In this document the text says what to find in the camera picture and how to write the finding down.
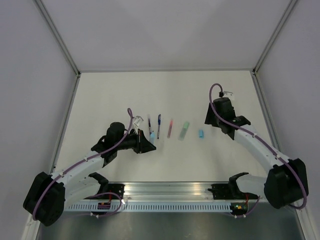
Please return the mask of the pink highlighter pen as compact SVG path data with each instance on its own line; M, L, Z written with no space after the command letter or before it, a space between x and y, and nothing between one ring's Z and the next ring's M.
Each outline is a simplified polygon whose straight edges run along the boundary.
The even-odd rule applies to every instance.
M171 137L172 128L173 128L173 122L174 122L173 119L171 119L170 122L169 122L168 133L167 133L167 138L168 139Z

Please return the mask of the light blue highlighter cap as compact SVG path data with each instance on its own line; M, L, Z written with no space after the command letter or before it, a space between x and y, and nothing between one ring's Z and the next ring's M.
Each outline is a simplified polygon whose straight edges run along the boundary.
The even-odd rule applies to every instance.
M202 129L199 129L199 130L198 130L198 137L199 137L200 139L203 139L203 138L204 138L204 131L203 131Z

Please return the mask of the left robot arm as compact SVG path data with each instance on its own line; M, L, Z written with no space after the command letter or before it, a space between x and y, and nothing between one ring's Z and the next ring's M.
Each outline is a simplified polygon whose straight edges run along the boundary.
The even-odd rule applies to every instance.
M86 198L104 199L108 195L109 181L97 171L111 163L118 151L133 150L136 154L144 154L156 149L143 130L126 130L124 124L113 122L87 157L67 169L37 174L23 208L34 221L48 227L72 204Z

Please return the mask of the green highlighter pen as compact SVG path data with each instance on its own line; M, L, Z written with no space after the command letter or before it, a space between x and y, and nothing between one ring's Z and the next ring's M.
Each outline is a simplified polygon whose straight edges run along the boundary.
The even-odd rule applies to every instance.
M179 134L179 137L178 137L178 140L179 141L183 141L185 136L186 136L186 134L187 134L187 132L188 132L188 130L183 129L183 126L182 126L180 134Z

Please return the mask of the blue gel pen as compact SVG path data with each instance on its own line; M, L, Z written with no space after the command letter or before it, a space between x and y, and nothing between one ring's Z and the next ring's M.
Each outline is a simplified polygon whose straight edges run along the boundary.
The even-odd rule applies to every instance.
M157 139L160 139L160 129L161 129L161 114L157 118Z

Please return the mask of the blue highlighter pen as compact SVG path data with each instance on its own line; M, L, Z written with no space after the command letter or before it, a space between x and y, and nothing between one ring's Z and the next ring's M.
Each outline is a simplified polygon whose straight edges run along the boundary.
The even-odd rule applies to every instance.
M150 141L152 144L154 144L155 139L156 139L155 132L152 131L151 134L149 135L149 141Z

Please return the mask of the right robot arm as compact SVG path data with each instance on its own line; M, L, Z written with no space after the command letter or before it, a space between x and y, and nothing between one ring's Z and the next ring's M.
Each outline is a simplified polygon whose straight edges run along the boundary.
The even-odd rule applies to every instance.
M291 159L266 143L247 118L236 116L229 98L220 97L210 102L204 123L221 129L243 146L267 174L260 177L241 172L231 176L227 191L232 198L253 194L267 199L275 209L292 206L299 200L302 200L300 209L306 206L309 188L304 162Z

